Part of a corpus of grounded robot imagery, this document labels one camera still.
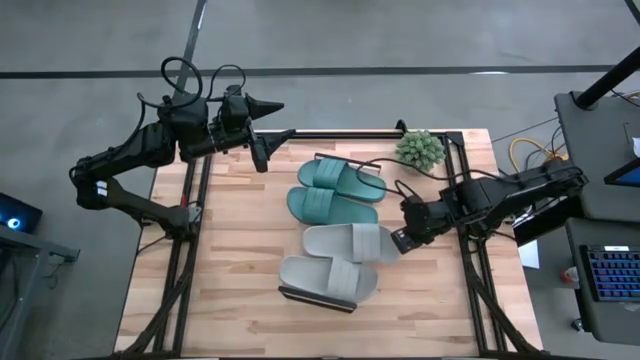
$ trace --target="succulent plant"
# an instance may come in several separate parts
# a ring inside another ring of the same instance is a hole
[[[398,160],[429,171],[444,160],[444,145],[428,131],[406,133],[396,145]]]

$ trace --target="concrete floor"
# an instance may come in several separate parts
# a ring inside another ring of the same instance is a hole
[[[196,0],[0,0],[0,72],[155,70],[182,55]],[[194,62],[201,68],[521,66],[614,64],[637,46],[624,1],[210,0]],[[600,73],[249,78],[252,96],[283,101],[257,128],[488,128],[492,138],[553,118],[553,95],[584,89]],[[223,89],[231,79],[220,80]],[[634,75],[620,91],[640,88]],[[21,359],[108,354],[140,230],[126,215],[75,204],[67,170],[126,138],[136,92],[159,99],[159,79],[0,80],[0,191],[44,210],[39,234],[82,249],[38,301]],[[153,121],[149,112],[147,121]],[[546,144],[551,122],[524,133]],[[509,142],[494,144],[513,172]],[[516,158],[531,150],[523,145]],[[153,171],[122,184],[148,196]],[[546,350],[634,358],[634,348],[574,333],[573,293],[556,281],[569,253],[562,233],[541,242],[543,269],[527,278]]]

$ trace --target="light gray sandal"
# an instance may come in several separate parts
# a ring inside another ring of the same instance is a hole
[[[280,265],[285,285],[354,303],[368,299],[378,285],[378,273],[340,258],[289,256]]]
[[[378,224],[313,226],[305,230],[302,246],[317,257],[339,257],[354,263],[393,264],[400,258],[391,232]]]

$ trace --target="wooden tabletop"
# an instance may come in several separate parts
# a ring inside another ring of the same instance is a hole
[[[497,173],[488,131],[460,131],[464,133],[470,167]],[[316,152],[356,160],[393,157],[396,142],[289,141],[272,156],[269,172],[263,174],[256,173],[247,150],[215,155],[182,355],[476,355],[455,231],[402,256],[395,265],[377,266],[377,292],[359,304],[353,314],[287,300],[277,291],[280,261],[288,255],[302,254],[302,232],[307,228],[289,213],[285,202],[289,189],[300,186],[296,176],[299,167],[312,160]],[[158,169],[152,200],[178,204],[185,171],[186,165],[180,162]],[[436,167],[433,174],[446,175],[444,165]],[[447,186],[390,163],[382,163],[381,176],[387,184],[402,179],[425,200],[436,200],[438,191]],[[196,174],[192,199],[199,178]],[[404,226],[400,200],[388,194],[374,205],[381,225],[391,230]],[[507,227],[501,231],[511,233]],[[140,246],[162,235],[159,227],[149,227]],[[157,310],[170,248],[167,240],[139,255],[116,350],[126,348]],[[487,249],[500,305],[527,340],[541,348],[516,244],[496,236],[487,243]],[[489,313],[482,309],[486,333],[493,344]],[[169,321],[165,346],[170,346],[173,339],[173,320]]]

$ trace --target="green sandal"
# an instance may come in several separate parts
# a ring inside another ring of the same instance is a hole
[[[298,170],[298,180],[306,187],[334,189],[338,195],[367,202],[378,202],[384,198],[384,190],[363,184],[358,180],[356,169],[347,165],[346,160],[324,158],[306,162]],[[364,172],[360,178],[381,188],[384,180]]]
[[[329,189],[295,187],[287,194],[287,206],[298,221],[309,225],[378,223],[376,209]]]

